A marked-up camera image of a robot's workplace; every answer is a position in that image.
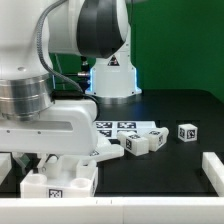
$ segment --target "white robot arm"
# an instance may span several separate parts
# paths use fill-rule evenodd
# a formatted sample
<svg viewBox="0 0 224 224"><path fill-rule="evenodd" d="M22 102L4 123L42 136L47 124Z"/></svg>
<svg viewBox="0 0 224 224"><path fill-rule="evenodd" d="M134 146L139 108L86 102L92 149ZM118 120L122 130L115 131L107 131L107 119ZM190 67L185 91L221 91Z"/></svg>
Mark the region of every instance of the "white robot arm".
<svg viewBox="0 0 224 224"><path fill-rule="evenodd" d="M97 146L95 103L54 101L51 74L37 54L37 22L56 2L0 0L1 151L89 155ZM61 2L43 26L41 44L49 68L49 51L108 57L124 43L124 0Z"/></svg>

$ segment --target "green backdrop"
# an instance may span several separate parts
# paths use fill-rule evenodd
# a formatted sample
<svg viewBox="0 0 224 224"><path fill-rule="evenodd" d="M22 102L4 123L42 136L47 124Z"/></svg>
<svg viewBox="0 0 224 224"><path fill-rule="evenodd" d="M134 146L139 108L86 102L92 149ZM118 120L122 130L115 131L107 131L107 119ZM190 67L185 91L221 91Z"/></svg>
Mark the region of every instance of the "green backdrop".
<svg viewBox="0 0 224 224"><path fill-rule="evenodd" d="M148 0L132 21L139 87L202 89L224 102L224 0ZM79 69L76 56L60 61L63 72Z"/></svg>

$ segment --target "white cube with markers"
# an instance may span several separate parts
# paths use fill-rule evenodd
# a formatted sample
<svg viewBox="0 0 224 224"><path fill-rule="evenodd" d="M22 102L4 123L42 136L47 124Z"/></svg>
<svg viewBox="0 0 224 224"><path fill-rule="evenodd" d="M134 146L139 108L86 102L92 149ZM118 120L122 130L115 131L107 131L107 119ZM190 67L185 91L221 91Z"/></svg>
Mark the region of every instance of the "white cube with markers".
<svg viewBox="0 0 224 224"><path fill-rule="evenodd" d="M117 139L122 147L135 156L144 155L149 151L148 140L134 131L120 131L117 134Z"/></svg>
<svg viewBox="0 0 224 224"><path fill-rule="evenodd" d="M198 128L192 124L178 125L178 138L184 142L197 141Z"/></svg>
<svg viewBox="0 0 224 224"><path fill-rule="evenodd" d="M149 141L149 151L157 151L167 142L169 130L167 128L154 128L143 135Z"/></svg>

